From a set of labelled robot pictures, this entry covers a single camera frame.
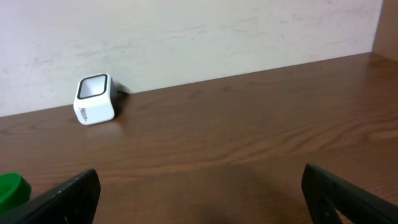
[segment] green object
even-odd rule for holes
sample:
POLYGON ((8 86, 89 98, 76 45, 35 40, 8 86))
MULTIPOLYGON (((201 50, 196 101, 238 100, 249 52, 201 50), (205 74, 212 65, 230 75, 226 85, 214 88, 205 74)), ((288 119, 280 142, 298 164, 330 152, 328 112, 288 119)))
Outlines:
POLYGON ((0 175, 0 215, 29 200, 30 185, 21 175, 0 175))

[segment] black bezel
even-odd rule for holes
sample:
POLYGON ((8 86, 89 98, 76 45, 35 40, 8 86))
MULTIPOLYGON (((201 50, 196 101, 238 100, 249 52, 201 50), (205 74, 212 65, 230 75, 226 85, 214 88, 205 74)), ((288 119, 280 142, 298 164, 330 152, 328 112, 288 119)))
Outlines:
POLYGON ((87 99, 87 98, 94 97, 94 96, 100 96, 100 95, 104 94, 104 93, 106 92, 106 84, 107 84, 107 82, 108 82, 108 76, 107 76, 106 74, 94 75, 94 76, 92 76, 92 77, 87 77, 87 78, 82 79, 82 80, 80 81, 80 84, 79 84, 79 92, 77 93, 77 98, 78 98, 79 100, 83 100, 83 99, 87 99), (89 79, 89 78, 99 77, 99 76, 102 76, 102 75, 105 76, 104 91, 103 91, 102 93, 100 93, 100 94, 97 94, 97 95, 86 96, 86 97, 83 97, 83 98, 80 97, 80 91, 81 91, 81 86, 82 86, 82 84, 83 84, 83 81, 86 80, 86 79, 89 79))

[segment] white wall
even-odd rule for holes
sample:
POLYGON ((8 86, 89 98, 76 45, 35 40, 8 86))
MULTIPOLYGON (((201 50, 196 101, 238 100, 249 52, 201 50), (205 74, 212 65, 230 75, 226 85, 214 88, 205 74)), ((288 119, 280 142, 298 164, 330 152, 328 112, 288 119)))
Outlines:
POLYGON ((0 116, 371 51, 382 0, 0 0, 0 116))

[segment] green cap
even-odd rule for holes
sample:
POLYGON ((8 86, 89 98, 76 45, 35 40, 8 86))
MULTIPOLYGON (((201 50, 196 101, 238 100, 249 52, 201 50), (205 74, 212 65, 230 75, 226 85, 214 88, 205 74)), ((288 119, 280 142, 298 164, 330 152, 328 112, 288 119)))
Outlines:
POLYGON ((29 200, 30 185, 21 175, 0 175, 0 215, 29 200))

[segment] wooden panel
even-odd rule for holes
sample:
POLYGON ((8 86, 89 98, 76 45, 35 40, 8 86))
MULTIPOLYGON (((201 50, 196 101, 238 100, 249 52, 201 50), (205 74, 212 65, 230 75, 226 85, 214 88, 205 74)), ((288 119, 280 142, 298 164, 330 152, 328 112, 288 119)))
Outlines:
POLYGON ((398 60, 398 1, 384 0, 373 52, 398 60))
POLYGON ((306 162, 397 203, 397 72, 361 54, 130 95, 94 126, 3 117, 0 172, 44 192, 95 168, 95 223, 308 223, 306 162))

